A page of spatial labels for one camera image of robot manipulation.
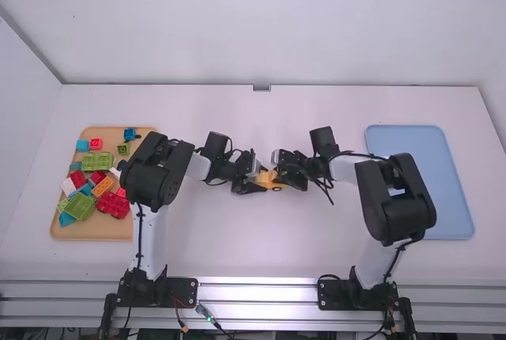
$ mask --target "white tabletop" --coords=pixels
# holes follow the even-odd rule
[[[474,220],[471,240],[425,240],[395,277],[506,281],[506,156],[478,89],[471,87],[76,85],[64,86],[0,247],[0,278],[114,278],[130,244],[57,241],[49,228],[81,131],[92,125],[153,126],[203,145],[210,130],[236,148],[310,153],[308,132],[331,125],[342,149],[365,151],[372,124],[433,124],[446,134]],[[336,183],[331,206],[316,187],[238,196],[230,186],[186,178],[166,229],[171,275],[346,275],[369,234],[355,187]]]

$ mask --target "wooden tray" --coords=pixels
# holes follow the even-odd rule
[[[115,158],[115,166],[120,160],[127,159],[130,156],[118,155],[117,145],[124,142],[123,131],[127,127],[88,127],[84,129],[79,136],[80,139],[90,140],[91,138],[98,137],[102,138],[104,145],[102,150],[92,150],[92,153],[109,152]],[[149,127],[135,127],[135,133],[140,134],[142,137],[130,141],[130,154],[141,145],[142,140],[145,136],[154,128]],[[74,152],[71,162],[82,161],[83,156],[86,153]],[[114,187],[111,189],[112,192],[116,192],[119,187],[119,181],[112,175],[111,172],[106,174],[115,181]],[[91,173],[86,172],[86,178],[89,178]],[[60,202],[65,198],[65,194],[61,193],[58,201]],[[51,236],[57,240],[117,240],[117,241],[132,241],[133,236],[133,221],[131,213],[129,212],[124,219],[118,220],[113,218],[111,215],[101,213],[99,210],[95,210],[92,216],[86,221],[76,221],[68,227],[61,227],[59,224],[59,212],[55,209],[55,215],[51,223]]]

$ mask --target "blue lego brick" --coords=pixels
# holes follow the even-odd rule
[[[77,140],[76,150],[82,153],[89,152],[89,142],[86,140]]]
[[[92,187],[89,184],[83,184],[81,187],[79,187],[76,191],[70,193],[69,195],[69,201],[76,195],[76,193],[81,192],[82,194],[86,196],[90,196],[92,194]]]
[[[75,217],[70,216],[66,211],[62,211],[60,214],[58,221],[62,227],[67,227],[73,224],[76,221]]]
[[[126,128],[123,132],[123,137],[125,140],[134,140],[135,139],[135,129],[134,128]]]
[[[75,161],[75,162],[72,162],[72,163],[70,164],[69,169],[70,169],[71,171],[81,170],[81,165],[82,165],[82,162],[80,162],[80,161]]]

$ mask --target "red lego brick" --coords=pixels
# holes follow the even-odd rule
[[[92,176],[90,176],[89,178],[95,183],[95,184],[98,184],[100,182],[102,182],[102,179],[106,177],[106,174],[105,172],[93,172]]]
[[[102,145],[104,142],[102,138],[92,138],[89,140],[89,149],[90,150],[102,150]]]
[[[125,191],[124,188],[119,187],[118,190],[116,191],[116,195],[121,196],[122,198],[126,198],[127,192]]]
[[[83,187],[86,184],[85,175],[81,170],[71,172],[69,177],[76,188]]]
[[[103,213],[109,213],[116,219],[124,219],[130,211],[128,201],[110,191],[106,191],[100,196],[96,208]]]

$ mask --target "green lego brick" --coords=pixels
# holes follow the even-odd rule
[[[86,220],[94,210],[95,200],[80,192],[78,192],[65,207],[65,211],[78,220]]]
[[[110,153],[98,153],[96,155],[95,170],[109,170],[114,163],[114,157]]]
[[[94,172],[96,169],[97,154],[88,153],[82,159],[81,170],[83,172]]]
[[[58,210],[58,212],[62,212],[66,205],[69,204],[69,200],[68,199],[63,199],[61,202],[59,202],[57,205],[56,205],[56,209]]]
[[[130,155],[130,143],[123,143],[118,145],[118,154],[120,156],[128,156]]]

